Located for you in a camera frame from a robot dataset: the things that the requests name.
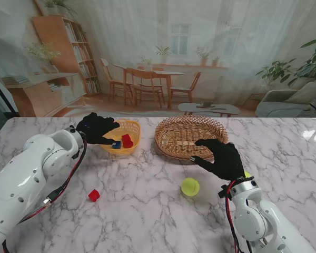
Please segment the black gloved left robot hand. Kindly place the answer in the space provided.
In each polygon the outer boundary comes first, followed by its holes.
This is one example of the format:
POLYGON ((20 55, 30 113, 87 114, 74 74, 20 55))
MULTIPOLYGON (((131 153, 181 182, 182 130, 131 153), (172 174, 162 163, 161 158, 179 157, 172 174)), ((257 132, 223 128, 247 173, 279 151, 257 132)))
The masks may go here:
POLYGON ((112 145, 115 141, 104 135, 119 127, 120 124, 113 118, 104 118, 92 112, 78 123, 76 130, 85 135, 88 144, 112 145))

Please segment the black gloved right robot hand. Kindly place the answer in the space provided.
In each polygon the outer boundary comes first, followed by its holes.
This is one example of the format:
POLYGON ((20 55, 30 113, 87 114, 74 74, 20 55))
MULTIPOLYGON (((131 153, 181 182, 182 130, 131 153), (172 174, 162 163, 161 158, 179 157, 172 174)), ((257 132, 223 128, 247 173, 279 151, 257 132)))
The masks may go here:
POLYGON ((200 139, 195 142, 196 146, 207 147, 214 156, 214 162, 204 160, 198 156, 192 156, 191 161, 218 178, 233 181, 245 178, 240 154, 233 143, 224 144, 218 139, 200 139))

